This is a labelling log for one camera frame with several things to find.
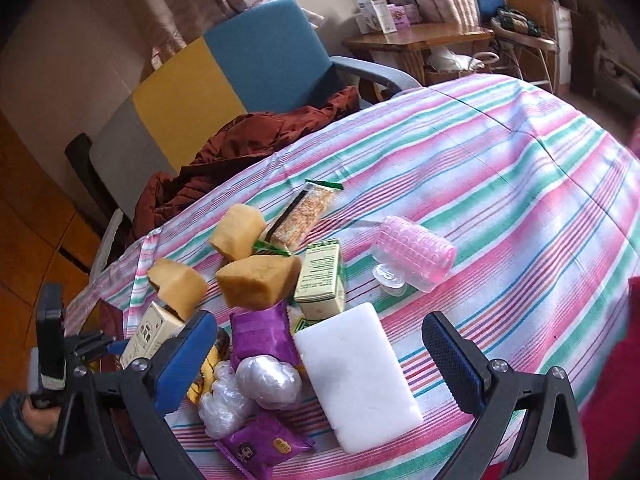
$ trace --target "cardboard box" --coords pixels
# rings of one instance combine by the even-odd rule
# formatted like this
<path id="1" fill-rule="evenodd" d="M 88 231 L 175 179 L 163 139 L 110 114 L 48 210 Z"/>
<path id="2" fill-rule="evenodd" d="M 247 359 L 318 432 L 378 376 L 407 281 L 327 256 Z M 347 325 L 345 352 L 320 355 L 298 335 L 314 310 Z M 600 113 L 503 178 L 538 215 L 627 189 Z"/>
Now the cardboard box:
<path id="1" fill-rule="evenodd" d="M 383 34 L 398 31 L 386 0 L 358 0 L 358 8 L 367 25 L 373 30 Z"/>
<path id="2" fill-rule="evenodd" d="M 178 335 L 184 323 L 153 301 L 120 357 L 122 368 L 139 357 L 151 359 L 162 343 Z"/>
<path id="3" fill-rule="evenodd" d="M 344 281 L 340 241 L 309 244 L 294 300 L 309 321 L 335 316 L 344 311 Z"/>

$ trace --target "wooden floor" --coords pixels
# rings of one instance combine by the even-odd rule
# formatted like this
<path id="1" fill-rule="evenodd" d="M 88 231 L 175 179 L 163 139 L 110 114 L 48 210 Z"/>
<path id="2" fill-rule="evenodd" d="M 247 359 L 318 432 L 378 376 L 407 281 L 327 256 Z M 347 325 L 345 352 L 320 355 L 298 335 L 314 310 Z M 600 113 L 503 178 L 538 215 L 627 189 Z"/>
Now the wooden floor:
<path id="1" fill-rule="evenodd" d="M 631 136 L 632 118 L 595 98 L 583 97 L 572 92 L 561 95 L 560 98 L 596 121 L 620 143 L 627 145 Z"/>
<path id="2" fill-rule="evenodd" d="M 26 386 L 42 283 L 62 283 L 66 306 L 88 284 L 99 243 L 0 113 L 0 400 Z"/>

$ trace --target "white plastic bag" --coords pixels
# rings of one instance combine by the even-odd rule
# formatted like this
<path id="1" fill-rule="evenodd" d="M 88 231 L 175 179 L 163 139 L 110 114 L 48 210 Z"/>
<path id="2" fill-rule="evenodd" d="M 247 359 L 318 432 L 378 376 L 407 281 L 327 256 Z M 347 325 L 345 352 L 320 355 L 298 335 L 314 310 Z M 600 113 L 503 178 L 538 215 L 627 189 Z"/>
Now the white plastic bag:
<path id="1" fill-rule="evenodd" d="M 255 402 L 238 390 L 238 383 L 229 361 L 220 361 L 213 370 L 216 381 L 200 397 L 198 415 L 204 422 L 205 433 L 213 440 L 231 436 L 254 412 Z"/>
<path id="2" fill-rule="evenodd" d="M 454 54 L 446 46 L 434 46 L 427 62 L 438 72 L 458 72 L 461 70 L 477 70 L 484 68 L 484 63 L 479 59 L 462 54 Z"/>
<path id="3" fill-rule="evenodd" d="M 300 400 L 302 379 L 289 363 L 270 355 L 248 357 L 236 370 L 238 389 L 265 410 L 281 410 Z"/>

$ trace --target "chair armrest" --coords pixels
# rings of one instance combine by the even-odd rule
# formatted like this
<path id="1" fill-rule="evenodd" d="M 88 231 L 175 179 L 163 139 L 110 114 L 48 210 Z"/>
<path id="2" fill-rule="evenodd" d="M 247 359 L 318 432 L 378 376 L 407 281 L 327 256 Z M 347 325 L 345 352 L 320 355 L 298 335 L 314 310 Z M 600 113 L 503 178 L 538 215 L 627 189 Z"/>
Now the chair armrest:
<path id="1" fill-rule="evenodd" d="M 331 59 L 336 70 L 342 70 L 367 81 L 381 84 L 388 88 L 393 95 L 402 90 L 422 87 L 413 77 L 397 68 L 354 59 L 353 57 L 331 56 L 329 59 Z"/>
<path id="2" fill-rule="evenodd" d="M 118 205 L 100 180 L 89 160 L 92 141 L 87 134 L 75 136 L 65 148 L 65 155 L 76 175 L 95 200 L 100 210 L 109 218 Z"/>
<path id="3" fill-rule="evenodd" d="M 107 266 L 109 255 L 111 254 L 111 247 L 113 246 L 113 241 L 118 232 L 118 227 L 122 224 L 123 218 L 124 213 L 122 209 L 116 209 L 111 220 L 109 220 L 109 225 L 107 225 L 107 229 L 104 232 L 98 251 L 95 253 L 94 264 L 91 266 L 91 272 L 89 273 L 89 283 L 93 283 Z"/>

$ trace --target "yellow sponge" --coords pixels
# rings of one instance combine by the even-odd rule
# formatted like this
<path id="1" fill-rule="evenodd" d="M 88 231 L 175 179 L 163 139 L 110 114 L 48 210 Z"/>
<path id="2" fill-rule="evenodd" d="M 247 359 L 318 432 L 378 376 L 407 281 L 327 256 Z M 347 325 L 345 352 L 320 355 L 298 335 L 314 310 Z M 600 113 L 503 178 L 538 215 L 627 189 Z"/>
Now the yellow sponge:
<path id="1" fill-rule="evenodd" d="M 196 270 L 165 258 L 157 260 L 146 273 L 151 285 L 158 290 L 158 298 L 187 322 L 204 297 L 208 283 Z"/>
<path id="2" fill-rule="evenodd" d="M 229 307 L 264 310 L 293 291 L 301 266 L 297 256 L 258 254 L 222 267 L 216 279 Z"/>
<path id="3" fill-rule="evenodd" d="M 255 207 L 233 204 L 218 222 L 209 243 L 230 262 L 251 256 L 254 243 L 267 227 Z"/>

